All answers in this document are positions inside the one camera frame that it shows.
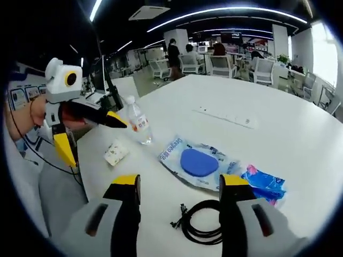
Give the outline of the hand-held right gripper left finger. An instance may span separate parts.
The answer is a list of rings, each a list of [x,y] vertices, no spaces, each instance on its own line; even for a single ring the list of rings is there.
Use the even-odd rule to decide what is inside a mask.
[[[140,221],[140,175],[119,176],[80,209],[80,256],[137,256]]]

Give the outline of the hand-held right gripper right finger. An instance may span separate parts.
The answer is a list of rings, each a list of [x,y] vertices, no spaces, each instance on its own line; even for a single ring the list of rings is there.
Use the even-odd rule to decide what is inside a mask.
[[[222,256],[287,256],[287,218],[237,175],[220,175]]]

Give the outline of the person's left hand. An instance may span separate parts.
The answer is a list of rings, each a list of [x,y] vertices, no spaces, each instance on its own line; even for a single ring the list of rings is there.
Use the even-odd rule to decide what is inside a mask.
[[[45,96],[36,97],[29,107],[29,114],[33,123],[42,126],[46,115],[46,98]]]

